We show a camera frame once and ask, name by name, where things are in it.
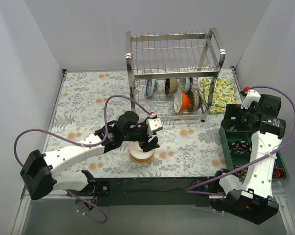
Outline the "white bowl of stack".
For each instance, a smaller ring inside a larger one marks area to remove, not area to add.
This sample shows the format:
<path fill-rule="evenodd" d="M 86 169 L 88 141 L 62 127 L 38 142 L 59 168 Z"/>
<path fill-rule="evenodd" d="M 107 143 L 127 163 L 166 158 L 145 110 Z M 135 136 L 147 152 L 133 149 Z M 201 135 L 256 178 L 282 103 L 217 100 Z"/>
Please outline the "white bowl of stack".
<path fill-rule="evenodd" d="M 145 160 L 149 157 L 151 157 L 154 154 L 155 150 L 149 151 L 149 152 L 143 152 L 142 149 L 139 146 L 139 143 L 132 142 L 129 146 L 129 153 L 133 157 L 140 159 L 140 160 Z"/>

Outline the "beige top bowl of stack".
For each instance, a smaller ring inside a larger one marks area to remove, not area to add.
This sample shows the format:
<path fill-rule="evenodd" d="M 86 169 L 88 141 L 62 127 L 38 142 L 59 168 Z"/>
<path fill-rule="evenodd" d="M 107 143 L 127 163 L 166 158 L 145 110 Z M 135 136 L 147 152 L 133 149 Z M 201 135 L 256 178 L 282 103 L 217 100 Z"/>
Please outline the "beige top bowl of stack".
<path fill-rule="evenodd" d="M 190 91 L 188 94 L 190 105 L 188 107 L 189 112 L 196 112 L 202 106 L 202 98 L 198 91 Z"/>

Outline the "blue white floral bowl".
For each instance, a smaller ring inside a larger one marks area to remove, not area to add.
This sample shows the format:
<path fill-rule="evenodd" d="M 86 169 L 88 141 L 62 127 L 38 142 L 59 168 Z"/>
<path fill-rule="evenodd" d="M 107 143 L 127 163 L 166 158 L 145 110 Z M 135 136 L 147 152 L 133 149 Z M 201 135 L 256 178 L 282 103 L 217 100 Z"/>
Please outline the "blue white floral bowl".
<path fill-rule="evenodd" d="M 147 98 L 153 98 L 154 94 L 158 91 L 159 82 L 157 79 L 148 79 L 146 82 L 145 96 Z"/>

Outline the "orange white bowl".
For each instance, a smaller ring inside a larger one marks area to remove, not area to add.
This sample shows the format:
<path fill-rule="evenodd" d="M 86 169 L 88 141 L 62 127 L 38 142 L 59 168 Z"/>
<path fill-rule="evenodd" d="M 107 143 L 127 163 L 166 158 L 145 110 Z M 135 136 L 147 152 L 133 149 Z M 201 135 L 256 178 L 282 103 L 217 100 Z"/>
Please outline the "orange white bowl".
<path fill-rule="evenodd" d="M 190 101 L 188 96 L 181 91 L 178 91 L 174 97 L 173 107 L 176 113 L 183 112 L 186 110 L 190 105 Z"/>

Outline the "blue patterned bowl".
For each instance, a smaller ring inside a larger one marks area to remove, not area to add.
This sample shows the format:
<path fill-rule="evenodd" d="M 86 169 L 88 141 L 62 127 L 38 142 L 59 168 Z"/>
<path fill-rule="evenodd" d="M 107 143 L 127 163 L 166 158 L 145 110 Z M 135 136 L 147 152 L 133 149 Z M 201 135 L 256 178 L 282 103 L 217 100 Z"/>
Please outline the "blue patterned bowl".
<path fill-rule="evenodd" d="M 197 92 L 199 89 L 199 81 L 197 78 L 192 78 L 192 87 L 191 87 L 191 91 L 193 92 Z"/>

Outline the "black glossy bowl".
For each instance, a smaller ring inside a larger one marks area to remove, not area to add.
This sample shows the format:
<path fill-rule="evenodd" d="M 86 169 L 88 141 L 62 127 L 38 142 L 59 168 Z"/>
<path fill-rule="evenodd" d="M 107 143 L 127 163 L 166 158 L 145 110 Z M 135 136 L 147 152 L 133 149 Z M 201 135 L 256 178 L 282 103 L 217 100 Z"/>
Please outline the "black glossy bowl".
<path fill-rule="evenodd" d="M 167 78 L 165 80 L 165 95 L 174 94 L 179 88 L 176 78 Z"/>

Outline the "celadon green bowl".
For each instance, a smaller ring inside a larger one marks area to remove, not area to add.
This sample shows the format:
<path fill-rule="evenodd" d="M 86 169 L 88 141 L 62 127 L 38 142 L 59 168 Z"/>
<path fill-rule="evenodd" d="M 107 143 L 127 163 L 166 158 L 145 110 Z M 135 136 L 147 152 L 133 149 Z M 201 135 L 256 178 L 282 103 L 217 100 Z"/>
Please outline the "celadon green bowl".
<path fill-rule="evenodd" d="M 188 94 L 191 91 L 192 83 L 192 77 L 180 78 L 178 82 L 179 90 L 185 94 Z"/>

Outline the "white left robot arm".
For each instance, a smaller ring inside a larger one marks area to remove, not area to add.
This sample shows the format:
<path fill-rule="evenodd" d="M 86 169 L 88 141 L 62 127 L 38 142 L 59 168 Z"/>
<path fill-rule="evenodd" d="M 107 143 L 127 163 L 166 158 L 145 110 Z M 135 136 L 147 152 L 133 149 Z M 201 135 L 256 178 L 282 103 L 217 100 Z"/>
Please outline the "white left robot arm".
<path fill-rule="evenodd" d="M 156 133 L 162 129 L 157 115 L 152 114 L 140 122 L 135 112 L 127 111 L 77 144 L 45 153 L 32 151 L 22 167 L 21 178 L 33 200 L 54 190 L 67 189 L 89 196 L 96 188 L 92 174 L 87 170 L 67 174 L 67 168 L 117 149 L 124 141 L 136 142 L 142 152 L 151 153 L 160 146 Z"/>

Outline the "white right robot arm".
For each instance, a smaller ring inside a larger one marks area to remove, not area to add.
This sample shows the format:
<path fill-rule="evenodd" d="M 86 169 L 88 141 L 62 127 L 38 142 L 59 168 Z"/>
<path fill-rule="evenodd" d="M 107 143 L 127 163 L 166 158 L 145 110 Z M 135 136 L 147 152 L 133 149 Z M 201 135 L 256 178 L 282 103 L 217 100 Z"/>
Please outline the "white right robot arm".
<path fill-rule="evenodd" d="M 272 200 L 272 173 L 276 150 L 285 134 L 286 122 L 278 118 L 281 99 L 269 94 L 247 91 L 241 105 L 228 105 L 221 122 L 225 130 L 234 128 L 251 133 L 250 166 L 243 182 L 226 170 L 217 171 L 222 176 L 212 182 L 213 191 L 225 194 L 220 199 L 209 199 L 217 211 L 228 212 L 257 225 L 277 214 L 279 205 Z"/>

